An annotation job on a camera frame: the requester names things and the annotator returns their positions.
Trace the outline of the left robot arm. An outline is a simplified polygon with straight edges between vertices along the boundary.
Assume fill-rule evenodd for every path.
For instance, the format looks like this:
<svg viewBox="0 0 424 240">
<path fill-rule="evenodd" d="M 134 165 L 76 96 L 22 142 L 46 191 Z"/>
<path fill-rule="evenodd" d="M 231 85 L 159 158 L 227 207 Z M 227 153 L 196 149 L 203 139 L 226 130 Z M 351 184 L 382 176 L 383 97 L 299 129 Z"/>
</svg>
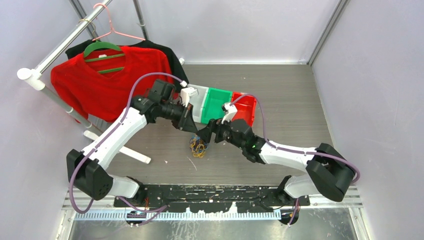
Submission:
<svg viewBox="0 0 424 240">
<path fill-rule="evenodd" d="M 120 149 L 157 118 L 170 120 L 177 130 L 197 132 L 189 101 L 198 90 L 192 86 L 183 88 L 180 102 L 174 102 L 174 90 L 174 85 L 157 79 L 146 96 L 133 96 L 129 106 L 96 140 L 81 151 L 71 150 L 66 156 L 70 187 L 76 187 L 95 201 L 111 195 L 125 197 L 135 207 L 141 206 L 146 200 L 141 182 L 110 175 L 106 170 Z"/>
</svg>

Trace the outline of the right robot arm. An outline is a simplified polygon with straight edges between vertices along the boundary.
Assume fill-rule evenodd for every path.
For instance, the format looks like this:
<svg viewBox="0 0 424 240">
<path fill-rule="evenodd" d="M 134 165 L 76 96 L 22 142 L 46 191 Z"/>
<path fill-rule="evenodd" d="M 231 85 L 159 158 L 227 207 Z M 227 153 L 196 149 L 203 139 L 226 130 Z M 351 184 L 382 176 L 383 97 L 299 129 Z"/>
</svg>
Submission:
<svg viewBox="0 0 424 240">
<path fill-rule="evenodd" d="M 243 119 L 225 122 L 213 119 L 196 134 L 206 143 L 213 140 L 232 144 L 250 162 L 281 165 L 303 172 L 300 176 L 286 176 L 281 182 L 277 198 L 286 206 L 299 197 L 314 194 L 341 202 L 350 185 L 359 178 L 358 169 L 331 145 L 295 147 L 279 144 L 256 135 Z"/>
</svg>

